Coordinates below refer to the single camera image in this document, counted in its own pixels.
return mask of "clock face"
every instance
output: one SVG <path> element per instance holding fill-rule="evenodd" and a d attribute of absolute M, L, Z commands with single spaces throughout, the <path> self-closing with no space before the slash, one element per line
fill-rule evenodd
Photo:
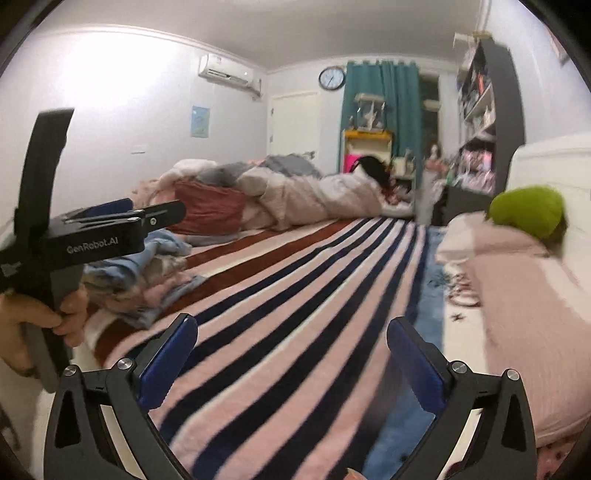
<path fill-rule="evenodd" d="M 328 67 L 318 77 L 324 90 L 338 90 L 345 84 L 345 71 L 341 67 Z"/>

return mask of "screw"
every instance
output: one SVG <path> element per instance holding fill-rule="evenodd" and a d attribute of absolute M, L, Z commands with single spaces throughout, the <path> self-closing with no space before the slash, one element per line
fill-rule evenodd
<path fill-rule="evenodd" d="M 117 362 L 117 368 L 119 370 L 127 370 L 133 364 L 134 361 L 131 358 L 122 358 Z"/>
<path fill-rule="evenodd" d="M 517 370 L 513 370 L 512 368 L 510 368 L 509 370 L 507 370 L 507 377 L 509 377 L 513 381 L 517 381 L 519 380 L 519 372 Z"/>
<path fill-rule="evenodd" d="M 463 362 L 453 362 L 452 370 L 457 374 L 465 374 L 468 371 L 468 367 Z"/>
<path fill-rule="evenodd" d="M 67 377 L 71 377 L 72 375 L 74 375 L 76 373 L 76 370 L 78 370 L 78 369 L 76 368 L 75 365 L 68 365 L 64 369 L 64 375 Z"/>

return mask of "dark gray bookshelf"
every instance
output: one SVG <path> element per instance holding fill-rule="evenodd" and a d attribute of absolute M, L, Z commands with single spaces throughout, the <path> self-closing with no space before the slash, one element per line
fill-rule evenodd
<path fill-rule="evenodd" d="M 472 72 L 481 72 L 487 67 L 490 85 L 476 102 L 476 105 L 464 112 L 464 116 L 473 114 L 482 108 L 479 102 L 487 102 L 486 95 L 494 96 L 495 122 L 483 128 L 484 133 L 495 136 L 494 141 L 482 140 L 477 135 L 468 138 L 461 150 L 481 150 L 485 148 L 493 154 L 492 168 L 496 174 L 495 191 L 492 195 L 474 192 L 461 187 L 448 187 L 446 201 L 440 204 L 441 217 L 447 225 L 461 213 L 478 212 L 488 209 L 492 199 L 505 191 L 511 160 L 515 151 L 525 144 L 525 126 L 519 80 L 509 50 L 495 43 L 492 39 L 481 40 L 474 55 L 474 61 L 462 86 L 465 98 L 477 85 L 472 82 Z"/>

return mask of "green round cushion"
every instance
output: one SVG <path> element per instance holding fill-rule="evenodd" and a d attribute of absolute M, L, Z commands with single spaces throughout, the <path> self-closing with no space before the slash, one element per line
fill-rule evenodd
<path fill-rule="evenodd" d="M 564 200 L 559 192 L 542 185 L 510 190 L 494 198 L 488 216 L 497 225 L 512 226 L 545 240 L 564 216 Z"/>

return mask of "navy blue stripe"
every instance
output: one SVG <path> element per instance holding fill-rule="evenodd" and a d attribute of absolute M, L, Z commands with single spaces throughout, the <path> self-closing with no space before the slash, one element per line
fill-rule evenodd
<path fill-rule="evenodd" d="M 423 252 L 418 263 L 417 272 L 413 279 L 413 286 L 408 299 L 405 317 L 415 322 L 417 318 L 417 309 L 422 295 L 423 278 L 427 273 L 427 259 L 429 257 L 429 232 L 426 229 Z M 380 380 L 379 387 L 372 399 L 368 409 L 365 411 L 363 419 L 359 423 L 357 432 L 351 439 L 349 446 L 343 452 L 339 461 L 330 471 L 326 480 L 342 480 L 346 475 L 346 469 L 352 468 L 361 472 L 366 458 L 378 440 L 379 434 L 384 427 L 388 415 L 396 405 L 396 400 L 401 392 L 402 372 L 392 361 L 388 360 L 388 365 L 384 375 Z"/>
<path fill-rule="evenodd" d="M 380 340 L 380 333 L 383 331 L 384 325 L 388 320 L 392 302 L 396 298 L 401 279 L 406 272 L 413 253 L 417 241 L 418 229 L 419 227 L 415 229 L 411 243 L 404 253 L 402 261 L 388 282 L 384 295 L 378 303 L 370 324 L 364 331 L 345 366 L 340 371 L 339 376 L 300 428 L 255 477 L 256 480 L 291 478 L 295 475 L 305 458 L 316 447 L 316 444 L 322 440 L 330 429 L 340 409 L 357 384 L 375 343 Z M 201 472 L 199 472 L 198 478 L 200 480 L 202 478 L 201 475 Z"/>
<path fill-rule="evenodd" d="M 375 224 L 370 229 L 368 229 L 368 231 L 375 232 L 375 230 L 382 223 L 384 223 L 384 221 L 385 221 L 385 219 L 381 219 L 381 220 L 375 222 Z M 289 265 L 286 265 L 284 268 L 275 272 L 274 274 L 263 278 L 261 281 L 258 281 L 254 285 L 251 285 L 250 287 L 247 287 L 244 290 L 238 291 L 238 292 L 230 295 L 228 298 L 225 298 L 225 299 L 219 301 L 218 303 L 216 303 L 215 305 L 212 305 L 209 308 L 203 310 L 202 312 L 198 313 L 197 315 L 194 315 L 195 319 L 197 320 L 197 324 L 203 325 L 204 323 L 209 322 L 210 320 L 214 319 L 215 317 L 221 315 L 222 313 L 224 313 L 227 310 L 231 309 L 232 307 L 236 306 L 238 303 L 246 300 L 251 295 L 257 294 L 261 290 L 273 285 L 277 281 L 280 281 L 285 276 L 295 272 L 298 268 L 301 268 L 304 265 L 306 265 L 307 263 L 309 263 L 310 261 L 314 260 L 323 251 L 340 245 L 342 242 L 344 242 L 345 240 L 350 238 L 353 234 L 358 232 L 360 230 L 360 228 L 363 227 L 363 225 L 365 225 L 368 222 L 369 222 L 369 219 L 362 220 L 355 227 L 353 227 L 351 230 L 347 231 L 346 233 L 344 233 L 340 237 L 336 238 L 331 243 L 324 245 L 322 247 L 315 248 L 309 254 L 303 256 L 299 260 L 296 260 L 295 262 L 293 262 Z M 369 235 L 370 234 L 368 234 L 368 232 L 365 232 L 353 244 L 360 245 L 361 242 L 363 242 Z M 198 348 L 193 349 L 193 351 L 189 355 L 189 358 L 187 359 L 187 362 L 184 364 L 183 369 L 181 370 L 179 375 L 183 375 L 183 374 L 187 373 L 189 370 L 196 367 L 197 364 L 199 362 L 201 362 L 205 357 L 209 356 L 212 352 L 215 352 L 215 351 L 217 351 L 218 348 L 220 348 L 219 346 L 217 346 L 216 348 L 212 349 L 212 348 L 209 348 L 208 345 L 213 345 L 213 344 L 212 343 L 208 344 L 207 341 L 205 341 L 205 342 L 199 344 Z"/>
<path fill-rule="evenodd" d="M 290 285 L 280 294 L 275 295 L 265 301 L 252 312 L 247 313 L 235 323 L 226 329 L 217 333 L 210 339 L 199 345 L 193 352 L 199 352 L 200 357 L 195 355 L 195 359 L 204 359 L 215 353 L 219 348 L 230 344 L 236 337 L 250 328 L 259 320 L 263 319 L 275 309 L 279 308 L 290 298 L 297 295 L 303 288 L 316 281 L 330 266 L 336 261 L 347 256 L 359 245 L 363 244 L 383 222 L 377 222 L 368 229 L 359 239 L 352 242 L 347 247 L 332 255 L 322 264 L 308 273 L 301 280 Z M 248 370 L 259 363 L 265 355 L 268 355 L 280 342 L 282 342 L 293 330 L 295 330 L 308 316 L 310 316 L 326 299 L 328 299 L 339 286 L 366 260 L 376 247 L 390 234 L 396 222 L 389 221 L 384 231 L 366 247 L 349 265 L 347 265 L 335 278 L 330 280 L 318 293 L 316 293 L 308 302 L 302 305 L 287 320 L 282 322 L 279 327 L 271 332 L 267 337 L 256 343 L 248 352 L 244 353 L 236 361 L 226 366 L 220 373 L 204 382 L 198 388 L 187 393 L 165 416 L 160 427 L 160 435 L 165 442 L 171 442 L 174 435 L 178 432 L 183 423 L 198 409 L 203 407 L 213 397 L 218 395 L 225 388 L 228 388 Z"/>
<path fill-rule="evenodd" d="M 388 247 L 384 255 L 363 279 L 353 295 L 281 379 L 212 439 L 193 466 L 193 473 L 197 478 L 200 480 L 213 479 L 217 470 L 225 463 L 227 458 L 297 390 L 355 315 L 359 306 L 374 286 L 377 277 L 400 245 L 407 226 L 408 224 L 404 225 L 404 231 Z"/>

